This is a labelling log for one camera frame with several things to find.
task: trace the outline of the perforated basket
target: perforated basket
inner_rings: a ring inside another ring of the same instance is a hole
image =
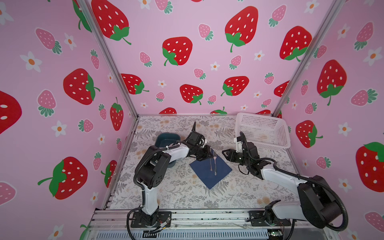
[[[281,118],[238,113],[235,136],[240,136],[240,132],[243,132],[247,141],[253,142],[256,147],[280,150],[291,146],[287,124]]]

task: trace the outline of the dark blue cloth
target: dark blue cloth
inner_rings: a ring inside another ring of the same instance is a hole
[[[217,175],[215,176],[215,161],[213,158],[206,159],[201,162],[194,161],[190,164],[193,171],[200,178],[200,180],[209,188],[213,188],[219,181],[225,178],[231,171],[230,168],[219,156],[216,158]]]

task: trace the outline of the pink strawberry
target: pink strawberry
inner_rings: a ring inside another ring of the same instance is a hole
[[[122,145],[122,143],[121,143],[120,138],[118,138],[118,139],[116,140],[116,144],[118,145],[118,150],[121,150],[121,145]]]
[[[91,61],[93,63],[93,66],[95,66],[96,69],[99,69],[100,61],[97,58],[97,53],[95,49],[91,50]]]
[[[264,79],[264,82],[268,85],[272,84],[272,82],[274,81],[275,77],[273,76],[273,73],[267,73],[265,75],[265,79]]]
[[[359,51],[363,49],[367,45],[367,41],[373,35],[373,22],[368,22],[365,26],[360,30],[359,34],[356,36],[355,42],[355,50]]]
[[[164,96],[164,93],[163,92],[159,92],[156,94],[156,100],[158,102],[162,102],[164,100],[165,96]]]
[[[364,217],[365,220],[367,220],[367,222],[372,225],[372,227],[376,228],[380,232],[384,232],[384,216],[381,216],[377,212],[369,212],[364,215]]]
[[[56,100],[49,90],[45,89],[40,93],[37,98],[37,103],[40,105],[37,109],[40,111],[40,114],[46,118],[55,113],[53,109],[56,107]]]
[[[168,0],[155,0],[156,6],[160,11],[164,11],[165,14],[172,12],[172,4]]]
[[[205,79],[207,77],[204,71],[198,68],[195,68],[195,70],[193,70],[193,73],[195,74],[195,77],[200,79]]]
[[[268,105],[270,105],[272,102],[272,99],[267,99],[263,102],[263,104],[261,105],[262,108],[266,108]]]
[[[205,38],[206,41],[210,41],[214,37],[214,32],[211,31],[211,27],[206,24],[199,25],[200,37]]]
[[[100,104],[100,105],[99,105],[99,111],[100,111],[100,117],[101,117],[103,120],[106,120],[106,119],[107,119],[107,110],[104,108],[104,105],[103,105],[103,104]]]
[[[362,89],[358,91],[352,98],[351,103],[356,106],[365,106],[367,103],[371,104],[377,99],[377,95],[379,95],[376,90]]]
[[[322,169],[329,168],[331,166],[331,161],[327,157],[319,157],[316,160],[317,166],[321,167]]]
[[[216,98],[216,95],[212,95],[212,96],[210,96],[210,97],[208,98],[207,103],[208,103],[209,105],[212,105],[212,104],[215,103],[216,99],[217,99],[217,98]]]
[[[308,90],[308,80],[305,79],[301,86],[301,95],[304,96],[307,90]]]
[[[316,112],[316,109],[317,109],[317,104],[316,103],[312,103],[312,104],[310,103],[305,108],[305,113],[306,114],[312,114],[313,112]]]
[[[237,55],[236,57],[232,58],[231,64],[229,64],[229,68],[234,70],[237,68],[238,65],[241,63],[241,56]]]
[[[93,123],[88,119],[81,120],[79,122],[78,127],[79,127],[79,130],[82,132],[90,132],[93,129]]]
[[[0,206],[14,199],[16,192],[16,188],[11,184],[0,181]]]
[[[146,54],[145,52],[141,52],[140,53],[140,61],[144,64],[144,66],[146,67],[151,67],[152,66],[152,62],[151,62],[151,58],[148,56],[148,54]]]
[[[93,160],[93,169],[97,171],[101,164],[101,153],[97,152],[94,157],[95,159]]]
[[[285,11],[287,10],[286,5],[281,5],[276,8],[272,13],[272,18],[269,19],[269,27],[274,28],[284,18]]]
[[[55,41],[55,37],[52,35],[52,33],[41,28],[36,28],[35,33],[46,49],[52,50],[52,52],[57,55],[62,53],[60,43]]]
[[[327,47],[324,45],[321,45],[320,47],[318,47],[316,49],[316,51],[313,54],[313,57],[314,58],[321,58],[326,51],[327,51]]]

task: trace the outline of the strawberry wallpaper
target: strawberry wallpaper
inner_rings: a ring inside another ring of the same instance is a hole
[[[139,114],[273,111],[332,2],[88,1]]]
[[[81,240],[133,118],[76,1],[3,0],[0,31],[0,238]]]
[[[384,239],[382,9],[345,3],[282,110],[301,173],[324,177],[346,205],[340,239]]]

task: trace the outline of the white plastic basket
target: white plastic basket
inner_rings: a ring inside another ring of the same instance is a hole
[[[238,113],[235,136],[240,136],[240,132],[243,132],[247,141],[253,142],[256,147],[281,150],[291,146],[287,124],[281,118]]]

